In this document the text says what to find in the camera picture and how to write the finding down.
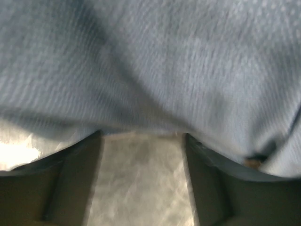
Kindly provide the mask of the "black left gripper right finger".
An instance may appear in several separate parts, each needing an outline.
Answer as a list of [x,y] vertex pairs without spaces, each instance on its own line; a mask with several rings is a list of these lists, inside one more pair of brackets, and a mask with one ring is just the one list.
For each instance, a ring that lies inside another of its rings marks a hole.
[[298,226],[301,180],[240,165],[185,135],[185,153],[201,226]]

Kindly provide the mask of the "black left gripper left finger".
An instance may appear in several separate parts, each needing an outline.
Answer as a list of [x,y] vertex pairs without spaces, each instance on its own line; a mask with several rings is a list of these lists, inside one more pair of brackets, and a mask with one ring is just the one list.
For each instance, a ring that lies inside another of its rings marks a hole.
[[0,173],[2,226],[84,226],[102,155],[100,131],[48,157]]

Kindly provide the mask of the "blue patterned pillowcase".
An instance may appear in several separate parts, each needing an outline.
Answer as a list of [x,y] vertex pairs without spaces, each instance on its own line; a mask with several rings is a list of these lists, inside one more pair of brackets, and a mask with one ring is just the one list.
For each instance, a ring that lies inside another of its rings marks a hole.
[[189,133],[301,175],[298,0],[3,0],[0,119],[75,143]]

